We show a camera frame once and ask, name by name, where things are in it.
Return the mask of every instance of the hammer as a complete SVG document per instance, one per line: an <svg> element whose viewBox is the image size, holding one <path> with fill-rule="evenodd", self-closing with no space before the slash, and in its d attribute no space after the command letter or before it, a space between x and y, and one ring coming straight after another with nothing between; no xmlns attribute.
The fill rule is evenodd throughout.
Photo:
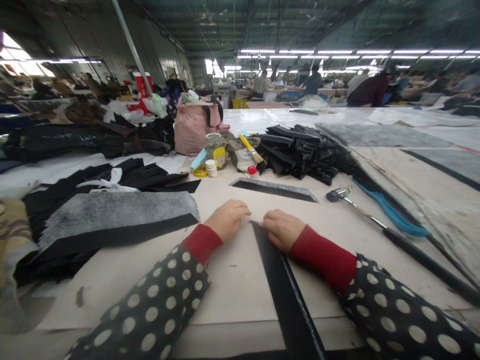
<svg viewBox="0 0 480 360"><path fill-rule="evenodd" d="M385 226L372 215L367 214L361 208L359 208L353 201L347 198L347 195L350 194L350 190L346 187L341 187L336 190L328 192L325 197L331 203L336 203L338 201L343 201L347 203L351 208L353 208L358 214L362 217L368 218L381 227L383 234L400 249L414 258L417 262L423 265L425 268L434 273L438 278L440 278L445 284L454 289L459 295L464 299L472 303L473 305L480 306L480 293L473 289L471 286L466 284L464 281L460 280L458 277L453 275L450 271L441 266L438 262L433 260L430 256L421 251L418 247L413 245L410 241L404 238L395 230Z"/></svg>

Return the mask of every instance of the pink bag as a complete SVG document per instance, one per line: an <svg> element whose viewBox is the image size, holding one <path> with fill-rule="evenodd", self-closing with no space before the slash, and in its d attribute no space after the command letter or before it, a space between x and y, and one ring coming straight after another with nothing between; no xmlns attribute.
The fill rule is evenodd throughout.
<svg viewBox="0 0 480 360"><path fill-rule="evenodd" d="M175 151L177 153L197 156L205 147L211 133L219 133L218 126L224 119L223 103L214 95L212 100L201 98L203 103L178 100L175 118Z"/></svg>

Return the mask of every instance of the yellow label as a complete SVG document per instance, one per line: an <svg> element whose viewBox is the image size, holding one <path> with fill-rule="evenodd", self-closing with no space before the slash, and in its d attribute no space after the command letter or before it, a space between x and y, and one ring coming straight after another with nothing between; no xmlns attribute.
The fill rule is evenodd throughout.
<svg viewBox="0 0 480 360"><path fill-rule="evenodd" d="M213 159L215 160L215 164L218 168L222 168L227 160L227 156L225 154L225 148L219 147L213 152Z"/></svg>

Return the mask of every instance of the black and white polka dot clothing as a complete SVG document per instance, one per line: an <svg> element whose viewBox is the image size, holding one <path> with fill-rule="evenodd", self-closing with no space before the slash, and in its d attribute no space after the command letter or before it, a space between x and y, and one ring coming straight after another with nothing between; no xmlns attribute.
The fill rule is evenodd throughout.
<svg viewBox="0 0 480 360"><path fill-rule="evenodd" d="M361 254L340 303L382 359L478 359L480 338Z"/></svg>
<svg viewBox="0 0 480 360"><path fill-rule="evenodd" d="M176 246L103 314L65 360L168 358L209 286L202 264Z"/></svg>

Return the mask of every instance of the metal hammer head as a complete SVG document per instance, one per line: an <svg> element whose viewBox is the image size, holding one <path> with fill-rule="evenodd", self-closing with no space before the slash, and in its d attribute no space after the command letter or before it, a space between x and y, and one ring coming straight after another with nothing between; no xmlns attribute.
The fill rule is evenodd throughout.
<svg viewBox="0 0 480 360"><path fill-rule="evenodd" d="M341 200L341 199L345 198L348 194L350 194L350 190L346 187L341 187L341 188L338 188L336 190L332 190L332 191L328 192L325 195L325 197L329 202L335 203L338 200Z"/></svg>

